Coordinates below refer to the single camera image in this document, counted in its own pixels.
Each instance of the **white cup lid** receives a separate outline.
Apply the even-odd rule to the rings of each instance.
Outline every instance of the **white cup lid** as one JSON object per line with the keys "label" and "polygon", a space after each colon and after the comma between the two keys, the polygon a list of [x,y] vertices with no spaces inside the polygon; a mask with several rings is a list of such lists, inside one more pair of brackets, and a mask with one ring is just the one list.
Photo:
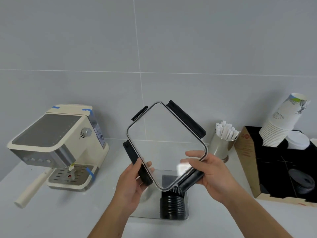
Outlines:
{"label": "white cup lid", "polygon": [[309,144],[309,138],[299,131],[290,131],[286,137],[288,142],[291,142],[296,145],[307,145]]}

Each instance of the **cardboard box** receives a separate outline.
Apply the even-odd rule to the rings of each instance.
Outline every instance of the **cardboard box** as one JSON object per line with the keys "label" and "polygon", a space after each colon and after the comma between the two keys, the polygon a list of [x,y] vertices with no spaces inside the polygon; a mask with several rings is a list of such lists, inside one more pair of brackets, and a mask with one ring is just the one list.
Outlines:
{"label": "cardboard box", "polygon": [[299,194],[288,171],[292,168],[317,181],[317,147],[311,143],[305,150],[287,149],[284,140],[278,147],[262,146],[260,127],[243,127],[235,149],[254,198],[317,207],[317,188]]}

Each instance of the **white tile wall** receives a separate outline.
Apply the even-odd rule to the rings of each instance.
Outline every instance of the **white tile wall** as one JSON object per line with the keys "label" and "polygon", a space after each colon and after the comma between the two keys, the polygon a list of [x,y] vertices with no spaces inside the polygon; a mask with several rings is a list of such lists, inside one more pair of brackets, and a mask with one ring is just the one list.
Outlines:
{"label": "white tile wall", "polygon": [[[51,106],[84,103],[108,138],[175,101],[203,128],[260,126],[291,92],[312,98],[296,125],[317,136],[317,0],[1,0],[0,180],[6,143]],[[169,140],[146,120],[140,140]]]}

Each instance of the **control button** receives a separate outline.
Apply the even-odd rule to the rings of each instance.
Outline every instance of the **control button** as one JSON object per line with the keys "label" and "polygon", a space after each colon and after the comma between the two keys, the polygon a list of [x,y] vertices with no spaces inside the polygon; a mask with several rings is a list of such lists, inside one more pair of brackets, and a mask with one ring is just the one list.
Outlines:
{"label": "control button", "polygon": [[89,137],[91,135],[91,133],[92,133],[92,131],[90,128],[82,128],[81,132],[80,132],[80,136],[82,138]]}

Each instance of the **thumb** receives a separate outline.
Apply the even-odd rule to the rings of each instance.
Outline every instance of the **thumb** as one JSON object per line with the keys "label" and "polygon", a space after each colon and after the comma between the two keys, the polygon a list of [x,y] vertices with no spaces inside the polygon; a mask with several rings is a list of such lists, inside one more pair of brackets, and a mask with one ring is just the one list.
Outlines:
{"label": "thumb", "polygon": [[209,172],[209,164],[199,161],[198,159],[187,159],[188,163],[195,169],[204,173]]}
{"label": "thumb", "polygon": [[130,170],[130,173],[134,176],[137,175],[139,169],[141,168],[142,160],[141,158],[138,158],[137,161],[134,163],[133,167]]}

